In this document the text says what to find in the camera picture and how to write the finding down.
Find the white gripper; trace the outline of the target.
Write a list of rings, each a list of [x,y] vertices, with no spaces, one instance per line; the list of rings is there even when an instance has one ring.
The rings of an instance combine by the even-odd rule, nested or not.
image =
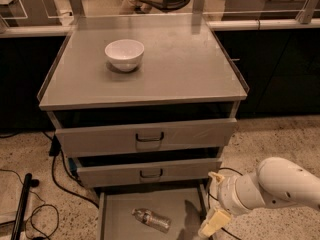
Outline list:
[[[255,173],[225,178],[217,172],[210,171],[208,176],[220,183],[218,200],[226,211],[217,208],[211,208],[208,211],[198,230],[200,238],[209,238],[227,225],[231,221],[229,213],[239,216],[264,206],[264,199]]]

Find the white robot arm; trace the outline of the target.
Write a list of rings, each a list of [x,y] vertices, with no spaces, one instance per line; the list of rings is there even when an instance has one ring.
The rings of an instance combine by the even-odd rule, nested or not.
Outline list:
[[[320,210],[320,179],[299,165],[280,157],[270,157],[245,175],[223,176],[209,172],[208,190],[217,198],[210,205],[198,235],[211,237],[233,216],[248,214],[257,208],[278,209],[307,206]]]

